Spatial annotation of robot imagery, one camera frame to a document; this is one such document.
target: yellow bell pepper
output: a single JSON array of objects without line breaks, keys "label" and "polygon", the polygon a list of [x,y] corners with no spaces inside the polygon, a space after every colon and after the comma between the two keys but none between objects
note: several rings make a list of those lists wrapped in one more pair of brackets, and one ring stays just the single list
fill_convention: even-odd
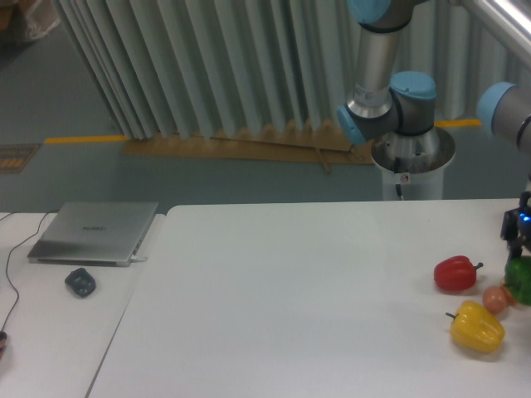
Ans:
[{"label": "yellow bell pepper", "polygon": [[494,352],[505,337],[504,327],[481,304],[467,300],[457,309],[450,334],[454,341],[480,352]]}]

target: red bell pepper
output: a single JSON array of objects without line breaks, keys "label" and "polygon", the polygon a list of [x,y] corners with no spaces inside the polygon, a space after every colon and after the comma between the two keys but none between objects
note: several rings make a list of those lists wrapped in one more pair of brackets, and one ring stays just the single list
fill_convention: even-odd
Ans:
[{"label": "red bell pepper", "polygon": [[437,264],[433,270],[433,279],[443,290],[460,292],[474,286],[475,271],[482,266],[482,263],[474,266],[468,257],[457,255]]}]

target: blue joint cap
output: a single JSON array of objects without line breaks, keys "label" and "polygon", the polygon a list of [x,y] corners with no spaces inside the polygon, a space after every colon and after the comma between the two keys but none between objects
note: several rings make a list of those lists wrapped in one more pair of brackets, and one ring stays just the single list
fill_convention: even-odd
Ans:
[{"label": "blue joint cap", "polygon": [[434,100],[437,97],[435,81],[422,72],[396,73],[390,86],[398,94],[415,100]]},{"label": "blue joint cap", "polygon": [[478,119],[481,120],[481,123],[490,131],[492,131],[492,122],[494,120],[496,108],[505,93],[512,87],[514,87],[513,83],[503,81],[491,86],[483,93],[483,95],[481,95],[476,113]]},{"label": "blue joint cap", "polygon": [[348,0],[348,10],[358,23],[375,23],[387,12],[391,0]]},{"label": "blue joint cap", "polygon": [[338,107],[338,119],[341,129],[343,129],[348,140],[354,145],[362,145],[367,142],[367,139],[359,131],[358,126],[354,123],[352,116],[347,110],[347,105]]}]

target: toy vegetable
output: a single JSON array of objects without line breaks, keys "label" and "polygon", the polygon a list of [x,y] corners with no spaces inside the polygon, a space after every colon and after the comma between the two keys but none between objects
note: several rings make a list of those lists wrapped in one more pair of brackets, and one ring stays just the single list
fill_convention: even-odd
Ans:
[{"label": "toy vegetable", "polygon": [[480,352],[494,352],[505,336],[504,327],[481,304],[467,300],[457,309],[450,334],[459,344]]},{"label": "toy vegetable", "polygon": [[457,255],[437,264],[433,270],[433,279],[443,290],[460,292],[474,286],[475,271],[482,266],[482,263],[474,266],[468,257]]},{"label": "toy vegetable", "polygon": [[531,257],[517,257],[507,263],[504,287],[517,302],[531,305]]},{"label": "toy vegetable", "polygon": [[499,286],[489,286],[483,292],[483,306],[493,315],[498,315],[507,308],[507,296]]}]

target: laptop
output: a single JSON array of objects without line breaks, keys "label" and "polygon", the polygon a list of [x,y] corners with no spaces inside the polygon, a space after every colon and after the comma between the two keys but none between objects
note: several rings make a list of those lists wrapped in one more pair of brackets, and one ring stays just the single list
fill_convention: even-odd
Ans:
[{"label": "laptop", "polygon": [[155,217],[154,202],[69,202],[27,257],[31,262],[128,266]]}]

